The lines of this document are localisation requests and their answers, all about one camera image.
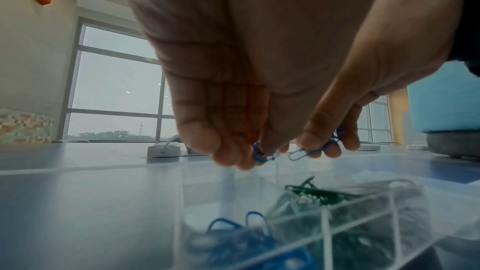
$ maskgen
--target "mosaic tile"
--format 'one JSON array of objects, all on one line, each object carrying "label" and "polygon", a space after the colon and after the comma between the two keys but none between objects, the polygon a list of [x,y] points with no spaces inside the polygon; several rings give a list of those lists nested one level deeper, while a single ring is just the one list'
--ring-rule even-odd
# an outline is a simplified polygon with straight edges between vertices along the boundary
[{"label": "mosaic tile", "polygon": [[49,143],[54,125],[48,115],[0,107],[0,144]]}]

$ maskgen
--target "window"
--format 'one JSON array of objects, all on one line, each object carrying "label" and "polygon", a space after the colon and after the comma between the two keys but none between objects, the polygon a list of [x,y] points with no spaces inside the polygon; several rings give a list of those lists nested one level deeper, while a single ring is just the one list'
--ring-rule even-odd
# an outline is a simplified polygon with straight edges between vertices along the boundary
[{"label": "window", "polygon": [[81,19],[62,139],[166,141],[177,134],[170,90],[140,33]]},{"label": "window", "polygon": [[358,119],[358,137],[362,142],[382,143],[392,141],[389,104],[386,96],[364,106]]}]

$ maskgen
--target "orange wall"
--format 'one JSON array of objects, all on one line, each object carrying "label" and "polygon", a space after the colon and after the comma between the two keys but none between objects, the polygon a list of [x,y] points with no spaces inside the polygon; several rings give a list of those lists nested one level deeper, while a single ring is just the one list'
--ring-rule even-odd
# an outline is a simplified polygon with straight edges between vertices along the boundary
[{"label": "orange wall", "polygon": [[391,134],[393,141],[405,144],[403,133],[402,114],[410,111],[409,94],[406,88],[396,91],[388,96],[390,111]]}]

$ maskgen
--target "black sleeve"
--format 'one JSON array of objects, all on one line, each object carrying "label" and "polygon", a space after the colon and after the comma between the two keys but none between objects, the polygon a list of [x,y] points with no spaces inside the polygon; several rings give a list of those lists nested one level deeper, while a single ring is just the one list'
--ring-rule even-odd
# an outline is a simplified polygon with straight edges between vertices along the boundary
[{"label": "black sleeve", "polygon": [[480,1],[464,0],[448,61],[462,61],[470,72],[480,77]]}]

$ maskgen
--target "gray tabletop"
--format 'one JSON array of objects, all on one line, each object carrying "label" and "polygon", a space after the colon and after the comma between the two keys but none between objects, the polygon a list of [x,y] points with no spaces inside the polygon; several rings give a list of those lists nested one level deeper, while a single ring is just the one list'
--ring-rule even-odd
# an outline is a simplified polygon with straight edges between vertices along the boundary
[{"label": "gray tabletop", "polygon": [[[171,268],[180,165],[208,158],[151,160],[148,146],[0,146],[0,269]],[[327,163],[480,180],[479,162],[404,149],[347,153]]]}]

